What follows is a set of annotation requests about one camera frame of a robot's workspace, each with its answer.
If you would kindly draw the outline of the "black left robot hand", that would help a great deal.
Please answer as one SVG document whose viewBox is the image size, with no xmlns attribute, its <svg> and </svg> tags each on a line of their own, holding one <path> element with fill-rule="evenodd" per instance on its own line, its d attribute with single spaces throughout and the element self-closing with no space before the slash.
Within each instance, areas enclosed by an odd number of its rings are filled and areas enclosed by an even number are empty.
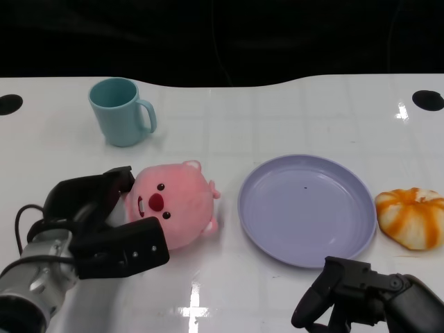
<svg viewBox="0 0 444 333">
<path fill-rule="evenodd" d="M 69 251 L 80 279 L 126 278 L 166 264 L 169 250 L 155 217 L 131 222 L 124 195 L 130 166 L 59 182 L 44 203 L 44 220 L 72 235 Z"/>
</svg>

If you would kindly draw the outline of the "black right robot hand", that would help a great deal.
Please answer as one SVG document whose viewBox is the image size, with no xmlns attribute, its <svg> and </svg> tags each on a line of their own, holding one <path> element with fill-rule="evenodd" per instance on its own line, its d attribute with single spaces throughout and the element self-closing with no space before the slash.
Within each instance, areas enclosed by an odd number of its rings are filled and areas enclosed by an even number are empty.
<svg viewBox="0 0 444 333">
<path fill-rule="evenodd" d="M 326 257 L 291 324 L 308 332 L 349 332 L 385 322 L 390 332 L 442 332 L 443 301 L 412 275 L 384 275 L 371 265 Z"/>
</svg>

